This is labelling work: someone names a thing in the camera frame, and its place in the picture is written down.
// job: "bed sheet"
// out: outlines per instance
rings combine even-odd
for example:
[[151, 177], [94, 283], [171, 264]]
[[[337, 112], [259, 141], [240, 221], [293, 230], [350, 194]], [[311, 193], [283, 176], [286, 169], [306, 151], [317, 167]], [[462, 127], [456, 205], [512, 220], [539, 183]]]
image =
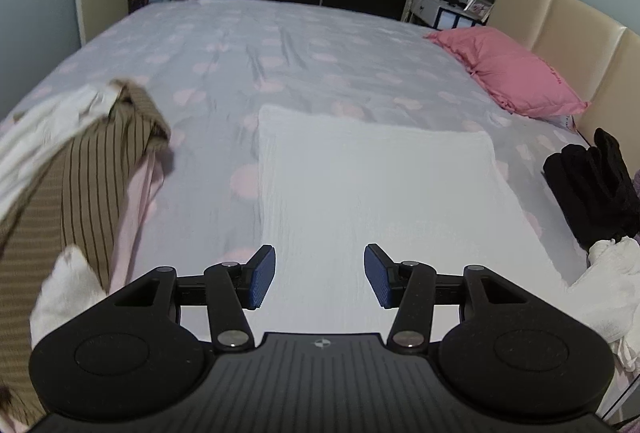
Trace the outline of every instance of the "bed sheet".
[[[246, 261], [261, 245], [257, 114], [270, 103], [383, 124], [486, 131], [500, 172], [554, 266], [573, 283], [586, 270], [586, 252], [541, 169], [551, 153], [584, 141], [500, 109], [455, 59], [422, 38], [426, 32], [263, 0], [152, 4], [66, 59], [15, 111], [92, 80], [126, 76], [148, 89], [172, 139], [160, 157], [164, 187], [148, 209], [133, 277], [158, 265], [198, 274], [217, 261]], [[208, 337], [203, 309], [185, 309], [182, 323]]]

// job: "headboard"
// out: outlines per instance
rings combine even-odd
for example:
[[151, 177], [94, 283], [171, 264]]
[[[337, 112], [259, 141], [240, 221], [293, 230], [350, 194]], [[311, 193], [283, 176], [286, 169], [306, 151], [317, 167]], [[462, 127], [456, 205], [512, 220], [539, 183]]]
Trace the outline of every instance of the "headboard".
[[591, 101], [578, 130], [593, 143], [601, 127], [640, 169], [640, 36], [579, 0], [496, 0], [487, 25], [542, 57]]

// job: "bed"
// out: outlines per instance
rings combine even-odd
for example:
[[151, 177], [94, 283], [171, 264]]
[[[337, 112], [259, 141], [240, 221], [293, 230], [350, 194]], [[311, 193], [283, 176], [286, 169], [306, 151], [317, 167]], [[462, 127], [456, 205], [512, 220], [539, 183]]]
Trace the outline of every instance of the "bed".
[[[633, 128], [613, 117], [626, 115], [619, 110], [631, 117], [630, 103], [621, 102], [638, 95], [627, 91], [638, 76], [638, 36], [577, 0], [498, 0], [489, 25], [593, 99], [579, 121], [583, 135], [603, 126], [620, 138], [630, 171], [640, 168]], [[172, 137], [170, 152], [159, 156], [164, 186], [147, 208], [130, 279], [159, 265], [174, 266], [178, 275], [202, 273], [219, 261], [244, 262], [261, 245], [257, 117], [272, 104], [373, 123], [486, 131], [530, 225], [562, 279], [573, 283], [588, 266], [586, 252], [540, 171], [548, 155], [583, 138], [500, 109], [456, 60], [423, 39], [425, 32], [355, 12], [261, 0], [152, 4], [66, 59], [14, 113], [115, 77], [132, 78], [153, 97]], [[566, 52], [576, 41], [576, 52]], [[182, 324], [208, 339], [204, 308], [185, 308]], [[634, 378], [618, 370], [601, 415], [622, 404]]]

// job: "white cloth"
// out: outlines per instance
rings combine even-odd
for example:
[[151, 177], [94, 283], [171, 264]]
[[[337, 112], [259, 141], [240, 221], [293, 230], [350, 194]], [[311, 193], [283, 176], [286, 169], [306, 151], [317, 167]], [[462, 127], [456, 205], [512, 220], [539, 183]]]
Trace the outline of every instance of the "white cloth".
[[38, 169], [73, 136], [106, 116], [120, 89], [88, 84], [31, 108], [0, 139], [0, 220]]
[[600, 334], [627, 371], [640, 368], [640, 245], [625, 236], [597, 241], [591, 267], [559, 306]]
[[[276, 106], [262, 107], [258, 129], [262, 243], [277, 257], [264, 304], [248, 314], [258, 340], [264, 331], [385, 337], [396, 312], [380, 308], [365, 276], [371, 242], [395, 261], [422, 261], [439, 273], [485, 265], [547, 301], [566, 291], [486, 133]], [[431, 339], [457, 324], [457, 308], [438, 308]]]
[[42, 283], [31, 311], [31, 348], [44, 336], [106, 296], [82, 251], [75, 245], [68, 246], [56, 260], [49, 277]]

